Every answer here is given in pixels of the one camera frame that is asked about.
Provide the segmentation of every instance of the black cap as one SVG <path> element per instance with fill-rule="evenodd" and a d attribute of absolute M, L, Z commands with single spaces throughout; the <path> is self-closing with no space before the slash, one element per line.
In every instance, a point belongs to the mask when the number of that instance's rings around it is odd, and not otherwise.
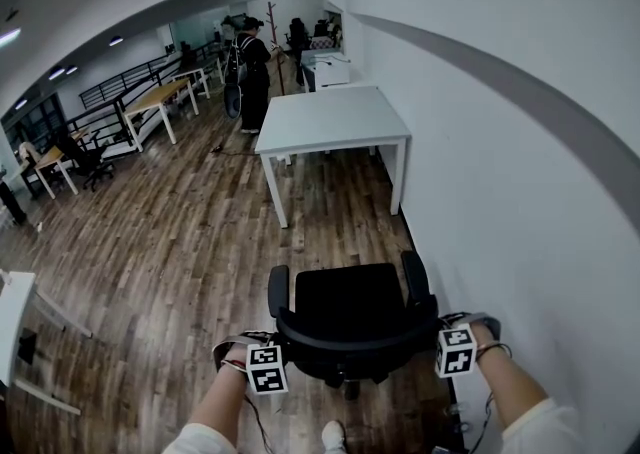
<path fill-rule="evenodd" d="M 242 29 L 244 31 L 251 31 L 252 29 L 258 29 L 259 27 L 262 27 L 264 25 L 264 22 L 262 20 L 258 20 L 255 17 L 245 17 L 244 18 L 244 25 L 242 27 Z"/>

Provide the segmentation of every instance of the pole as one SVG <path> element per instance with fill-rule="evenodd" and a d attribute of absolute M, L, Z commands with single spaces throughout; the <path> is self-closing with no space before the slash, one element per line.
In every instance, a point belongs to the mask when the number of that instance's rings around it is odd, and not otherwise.
<path fill-rule="evenodd" d="M 267 15 L 269 16 L 269 20 L 267 20 L 267 22 L 269 24 L 271 24 L 271 43 L 273 43 L 274 45 L 278 45 L 278 40 L 276 38 L 276 28 L 278 26 L 276 26 L 276 24 L 273 21 L 273 8 L 275 7 L 275 4 L 271 4 L 271 1 L 269 1 L 269 12 L 267 13 Z M 284 97 L 284 81 L 282 80 L 282 63 L 280 62 L 280 53 L 278 52 L 278 55 L 276 56 L 276 63 L 278 64 L 278 77 L 280 77 L 280 91 L 282 91 L 282 96 Z"/>

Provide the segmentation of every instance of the white shoe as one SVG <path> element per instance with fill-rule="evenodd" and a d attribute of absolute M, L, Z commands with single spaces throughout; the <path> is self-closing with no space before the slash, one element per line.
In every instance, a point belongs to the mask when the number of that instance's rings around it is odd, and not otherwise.
<path fill-rule="evenodd" d="M 344 448 L 344 428 L 337 420 L 332 420 L 322 430 L 322 443 L 327 452 L 346 452 Z"/>

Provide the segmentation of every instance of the chair seat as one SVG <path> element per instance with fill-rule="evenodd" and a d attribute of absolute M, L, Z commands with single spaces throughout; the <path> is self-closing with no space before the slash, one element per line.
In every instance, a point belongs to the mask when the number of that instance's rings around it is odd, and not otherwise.
<path fill-rule="evenodd" d="M 305 271 L 296 277 L 295 312 L 345 333 L 377 329 L 405 311 L 393 264 Z"/>

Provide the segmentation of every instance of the forearm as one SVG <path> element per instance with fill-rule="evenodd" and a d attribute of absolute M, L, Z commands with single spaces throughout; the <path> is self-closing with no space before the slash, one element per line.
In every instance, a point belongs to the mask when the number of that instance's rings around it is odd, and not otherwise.
<path fill-rule="evenodd" d="M 478 344 L 493 340 L 484 326 L 474 324 L 472 328 Z M 478 366 L 493 392 L 496 408 L 505 428 L 548 398 L 536 380 L 499 347 L 484 353 L 478 361 Z"/>
<path fill-rule="evenodd" d="M 244 374 L 233 367 L 223 365 L 188 423 L 203 424 L 215 429 L 235 446 L 246 388 Z"/>

